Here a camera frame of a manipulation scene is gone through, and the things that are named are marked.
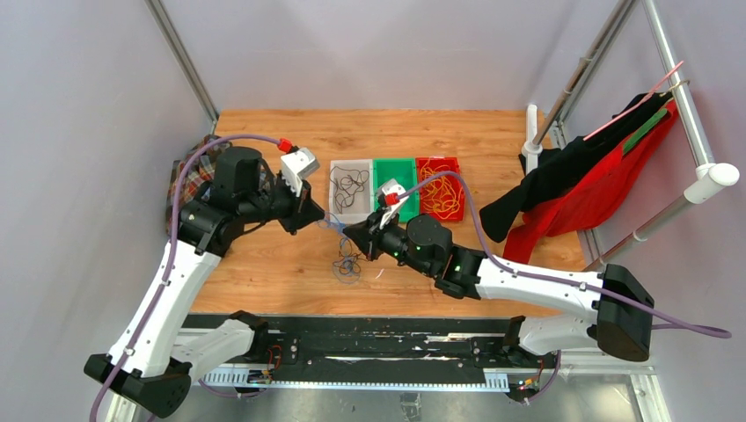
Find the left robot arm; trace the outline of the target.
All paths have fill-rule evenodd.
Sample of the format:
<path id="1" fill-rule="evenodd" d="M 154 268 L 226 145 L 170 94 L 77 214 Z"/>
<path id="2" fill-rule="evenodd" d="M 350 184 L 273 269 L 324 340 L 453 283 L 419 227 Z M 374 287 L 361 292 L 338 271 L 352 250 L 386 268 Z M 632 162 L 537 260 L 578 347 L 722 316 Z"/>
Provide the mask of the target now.
<path id="1" fill-rule="evenodd" d="M 183 346 L 176 339 L 209 275 L 232 242 L 269 222 L 290 234 L 323 219 L 311 197 L 309 176 L 319 168 L 306 148 L 280 147 L 272 172 L 262 154 L 230 147 L 215 162 L 213 178 L 174 217 L 174 228 L 146 295 L 127 329 L 107 353 L 93 354 L 84 372 L 104 390 L 125 397 L 154 418 L 171 416 L 191 385 L 239 356 L 274 367 L 280 360 L 267 323 L 246 311 Z"/>

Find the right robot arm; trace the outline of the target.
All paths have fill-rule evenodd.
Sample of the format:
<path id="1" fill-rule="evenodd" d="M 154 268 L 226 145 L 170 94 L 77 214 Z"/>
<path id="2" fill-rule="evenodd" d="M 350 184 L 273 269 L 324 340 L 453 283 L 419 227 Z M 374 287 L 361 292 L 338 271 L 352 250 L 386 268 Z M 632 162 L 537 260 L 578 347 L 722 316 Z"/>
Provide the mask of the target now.
<path id="1" fill-rule="evenodd" d="M 549 352 L 597 346 L 632 362 L 650 357 L 652 296 L 624 266 L 565 273 L 518 264 L 455 244 L 452 232 L 429 215 L 401 227 L 373 217 L 344 234 L 369 260 L 386 254 L 434 280 L 444 294 L 477 300 L 505 299 L 556 309 L 551 317 L 514 316 L 503 339 L 505 359 L 523 367 Z"/>

